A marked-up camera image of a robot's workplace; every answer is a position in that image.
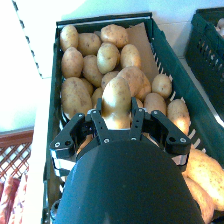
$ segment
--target white wall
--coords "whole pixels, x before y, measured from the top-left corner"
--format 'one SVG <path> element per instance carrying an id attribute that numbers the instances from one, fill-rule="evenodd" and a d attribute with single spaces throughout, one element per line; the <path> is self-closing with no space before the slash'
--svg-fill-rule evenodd
<path id="1" fill-rule="evenodd" d="M 0 133 L 2 133 L 30 129 L 34 126 L 41 78 L 12 2 L 1 1 L 0 9 Z"/>

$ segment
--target potato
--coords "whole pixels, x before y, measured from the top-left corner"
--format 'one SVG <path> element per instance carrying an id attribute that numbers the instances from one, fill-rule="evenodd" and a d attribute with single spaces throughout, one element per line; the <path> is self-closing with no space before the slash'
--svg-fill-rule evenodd
<path id="1" fill-rule="evenodd" d="M 184 177 L 184 180 L 187 184 L 188 189 L 191 192 L 193 199 L 198 203 L 200 207 L 201 216 L 205 224 L 211 223 L 215 207 L 212 198 L 195 181 L 187 177 Z"/>
<path id="2" fill-rule="evenodd" d="M 127 44 L 121 51 L 121 67 L 126 68 L 129 66 L 136 66 L 141 69 L 141 56 L 133 44 Z"/>
<path id="3" fill-rule="evenodd" d="M 74 47 L 69 47 L 62 56 L 61 71 L 67 79 L 70 77 L 80 77 L 83 68 L 82 54 Z"/>
<path id="4" fill-rule="evenodd" d="M 103 43 L 97 53 L 97 66 L 102 74 L 114 70 L 118 65 L 120 52 L 117 47 L 111 43 Z"/>
<path id="5" fill-rule="evenodd" d="M 84 57 L 83 76 L 95 87 L 101 86 L 103 75 L 98 69 L 97 58 L 95 55 Z"/>
<path id="6" fill-rule="evenodd" d="M 152 82 L 152 92 L 160 94 L 164 99 L 167 99 L 172 92 L 172 83 L 165 74 L 157 75 Z"/>
<path id="7" fill-rule="evenodd" d="M 97 104 L 97 100 L 99 98 L 102 98 L 102 95 L 103 95 L 103 89 L 101 87 L 97 88 L 93 95 L 92 95 L 92 104 L 93 104 L 93 108 L 96 108 L 96 104 Z"/>
<path id="8" fill-rule="evenodd" d="M 118 73 L 119 71 L 113 71 L 113 72 L 108 72 L 107 74 L 103 76 L 101 81 L 101 87 L 103 90 L 105 89 L 106 85 L 110 82 L 110 80 L 115 78 Z"/>
<path id="9" fill-rule="evenodd" d="M 137 102 L 139 108 L 143 108 L 143 103 L 140 99 L 136 98 L 136 102 Z"/>
<path id="10" fill-rule="evenodd" d="M 66 25 L 60 33 L 60 45 L 63 52 L 69 47 L 77 48 L 78 46 L 78 32 L 73 25 Z"/>
<path id="11" fill-rule="evenodd" d="M 81 79 L 71 77 L 62 83 L 61 103 L 64 114 L 71 119 L 76 113 L 84 113 L 92 109 L 90 95 Z"/>
<path id="12" fill-rule="evenodd" d="M 101 29 L 101 40 L 103 42 L 113 43 L 118 48 L 124 47 L 129 42 L 126 29 L 115 24 Z"/>
<path id="13" fill-rule="evenodd" d="M 93 95 L 93 85 L 85 78 L 81 78 L 90 96 Z"/>
<path id="14" fill-rule="evenodd" d="M 116 114 L 112 113 L 108 117 L 103 117 L 108 129 L 129 129 L 131 125 L 131 119 L 129 113 Z"/>
<path id="15" fill-rule="evenodd" d="M 151 83 L 149 82 L 148 78 L 144 74 L 144 82 L 143 82 L 142 88 L 140 89 L 140 91 L 137 93 L 137 95 L 135 97 L 140 99 L 142 102 L 144 102 L 145 97 L 149 93 L 151 93 L 151 90 L 152 90 Z"/>
<path id="16" fill-rule="evenodd" d="M 123 68 L 117 77 L 122 77 L 128 82 L 131 97 L 136 96 L 144 83 L 144 73 L 136 66 Z"/>
<path id="17" fill-rule="evenodd" d="M 212 198 L 215 209 L 224 211 L 224 171 L 220 164 L 198 149 L 191 149 L 187 175 Z"/>
<path id="18" fill-rule="evenodd" d="M 101 46 L 101 40 L 95 33 L 80 33 L 78 50 L 83 57 L 86 55 L 97 55 Z"/>
<path id="19" fill-rule="evenodd" d="M 148 113 L 153 110 L 159 110 L 166 115 L 166 103 L 162 96 L 158 93 L 149 93 L 144 100 L 144 108 L 147 109 Z"/>
<path id="20" fill-rule="evenodd" d="M 83 148 L 85 148 L 93 139 L 93 136 L 92 135 L 87 135 L 86 136 L 86 140 L 79 146 L 79 149 L 77 150 L 77 154 L 79 154 Z"/>
<path id="21" fill-rule="evenodd" d="M 122 77 L 113 78 L 106 86 L 102 96 L 102 116 L 112 113 L 127 115 L 131 109 L 131 92 L 129 85 Z"/>
<path id="22" fill-rule="evenodd" d="M 167 117 L 185 134 L 188 135 L 190 115 L 184 101 L 173 100 L 167 107 Z"/>

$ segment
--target green plastic bin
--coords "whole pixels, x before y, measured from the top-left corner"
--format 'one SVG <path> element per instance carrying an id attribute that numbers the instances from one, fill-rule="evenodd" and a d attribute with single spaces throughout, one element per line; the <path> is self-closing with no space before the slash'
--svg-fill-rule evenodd
<path id="1" fill-rule="evenodd" d="M 196 11 L 185 56 L 224 122 L 224 38 L 215 29 L 221 18 L 224 18 L 224 8 Z"/>
<path id="2" fill-rule="evenodd" d="M 117 24 L 125 28 L 144 22 L 148 39 L 151 43 L 159 71 L 173 78 L 174 98 L 184 98 L 191 116 L 190 138 L 192 143 L 199 143 L 198 149 L 206 149 L 208 155 L 217 159 L 224 167 L 224 130 L 217 124 L 213 114 L 188 76 L 182 64 L 168 44 L 164 33 L 158 28 L 151 13 L 103 16 L 96 18 L 76 19 L 56 23 L 54 59 L 51 82 L 51 96 L 46 146 L 46 164 L 44 172 L 44 196 L 42 223 L 49 223 L 50 208 L 61 197 L 59 187 L 61 179 L 54 174 L 49 145 L 66 124 L 61 111 L 60 91 L 63 77 L 59 34 L 67 24 L 73 24 L 79 33 L 101 30 L 108 24 Z"/>

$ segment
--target yellow potato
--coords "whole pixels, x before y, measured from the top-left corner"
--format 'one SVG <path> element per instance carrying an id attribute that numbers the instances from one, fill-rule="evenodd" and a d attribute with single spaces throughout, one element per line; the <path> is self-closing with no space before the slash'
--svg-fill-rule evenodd
<path id="1" fill-rule="evenodd" d="M 151 83 L 149 82 L 148 78 L 144 74 L 144 82 L 143 82 L 142 88 L 140 89 L 140 91 L 137 93 L 137 95 L 135 97 L 140 99 L 142 102 L 144 102 L 145 97 L 149 93 L 151 93 L 151 90 L 152 90 Z"/>
<path id="2" fill-rule="evenodd" d="M 87 135 L 86 140 L 79 146 L 79 149 L 76 153 L 79 154 L 83 150 L 83 148 L 85 148 L 92 141 L 92 139 L 92 135 Z"/>
<path id="3" fill-rule="evenodd" d="M 102 116 L 112 113 L 127 115 L 131 109 L 131 92 L 129 85 L 122 77 L 113 78 L 106 86 L 102 96 Z"/>
<path id="4" fill-rule="evenodd" d="M 215 209 L 224 211 L 224 171 L 220 164 L 198 149 L 191 149 L 187 175 L 212 198 Z"/>
<path id="5" fill-rule="evenodd" d="M 106 85 L 110 82 L 111 79 L 115 78 L 119 71 L 108 72 L 102 78 L 101 87 L 104 90 Z"/>
<path id="6" fill-rule="evenodd" d="M 180 100 L 173 100 L 167 107 L 167 117 L 185 134 L 188 135 L 190 115 L 186 104 Z"/>
<path id="7" fill-rule="evenodd" d="M 81 78 L 90 96 L 93 95 L 93 85 L 85 78 Z"/>
<path id="8" fill-rule="evenodd" d="M 103 43 L 97 53 L 97 66 L 102 74 L 114 70 L 119 63 L 120 52 L 111 43 Z"/>
<path id="9" fill-rule="evenodd" d="M 113 43 L 118 48 L 124 47 L 129 42 L 126 29 L 115 24 L 101 29 L 101 40 L 103 42 Z"/>
<path id="10" fill-rule="evenodd" d="M 149 93 L 144 100 L 144 108 L 147 109 L 148 113 L 153 110 L 159 110 L 166 115 L 166 103 L 162 96 L 158 93 Z"/>
<path id="11" fill-rule="evenodd" d="M 140 99 L 136 98 L 136 102 L 137 102 L 139 108 L 143 108 L 143 103 Z"/>
<path id="12" fill-rule="evenodd" d="M 84 113 L 92 109 L 90 95 L 81 79 L 71 77 L 62 83 L 61 103 L 64 114 L 71 119 L 76 113 Z"/>
<path id="13" fill-rule="evenodd" d="M 121 51 L 121 67 L 136 66 L 141 69 L 141 56 L 133 44 L 127 44 Z"/>
<path id="14" fill-rule="evenodd" d="M 101 40 L 95 33 L 80 33 L 78 50 L 83 57 L 86 55 L 97 55 L 101 46 Z"/>
<path id="15" fill-rule="evenodd" d="M 74 47 L 69 47 L 62 56 L 61 71 L 67 79 L 70 77 L 80 77 L 83 68 L 82 54 Z"/>
<path id="16" fill-rule="evenodd" d="M 129 113 L 116 114 L 112 113 L 110 116 L 103 117 L 108 129 L 129 129 L 131 119 Z"/>
<path id="17" fill-rule="evenodd" d="M 63 52 L 69 47 L 77 48 L 78 46 L 78 32 L 73 25 L 66 25 L 60 33 L 60 45 Z"/>
<path id="18" fill-rule="evenodd" d="M 172 92 L 172 83 L 165 74 L 157 75 L 152 82 L 152 92 L 160 94 L 164 99 L 167 99 Z"/>
<path id="19" fill-rule="evenodd" d="M 84 57 L 83 76 L 95 87 L 101 86 L 103 74 L 98 69 L 97 58 L 95 55 Z"/>
<path id="20" fill-rule="evenodd" d="M 184 180 L 187 184 L 188 189 L 191 192 L 193 199 L 198 203 L 201 216 L 204 220 L 205 224 L 209 224 L 212 221 L 212 217 L 214 214 L 214 203 L 209 194 L 195 181 L 184 177 Z"/>
<path id="21" fill-rule="evenodd" d="M 144 73 L 136 66 L 123 68 L 117 77 L 122 77 L 128 82 L 132 97 L 136 96 L 144 83 Z"/>
<path id="22" fill-rule="evenodd" d="M 102 98 L 102 95 L 103 95 L 103 89 L 101 87 L 97 88 L 93 95 L 92 95 L 92 104 L 93 104 L 93 108 L 96 108 L 96 104 L 97 104 L 97 100 L 99 98 Z"/>

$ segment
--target green crate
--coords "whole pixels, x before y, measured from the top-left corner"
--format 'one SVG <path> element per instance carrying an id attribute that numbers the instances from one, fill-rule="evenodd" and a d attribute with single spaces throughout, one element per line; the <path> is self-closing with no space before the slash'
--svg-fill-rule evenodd
<path id="1" fill-rule="evenodd" d="M 186 49 L 186 60 L 224 121 L 224 38 L 216 31 L 224 8 L 197 10 Z"/>
<path id="2" fill-rule="evenodd" d="M 57 22 L 54 44 L 54 60 L 51 83 L 50 110 L 47 136 L 46 164 L 44 172 L 44 203 L 42 223 L 49 221 L 49 210 L 61 194 L 59 186 L 60 178 L 54 175 L 49 144 L 62 130 L 66 120 L 62 116 L 60 91 L 63 77 L 61 74 L 61 58 L 63 52 L 60 49 L 59 34 L 67 24 L 73 24 L 79 33 L 99 31 L 108 24 L 117 24 L 125 28 L 144 22 L 148 39 L 151 43 L 159 71 L 163 71 L 173 78 L 174 98 L 185 100 L 191 116 L 190 132 L 192 143 L 200 142 L 198 149 L 206 148 L 208 155 L 217 159 L 224 167 L 224 129 L 217 124 L 213 114 L 198 92 L 194 83 L 188 76 L 182 64 L 168 44 L 164 33 L 158 28 L 151 13 L 104 16 L 97 18 L 78 19 Z"/>

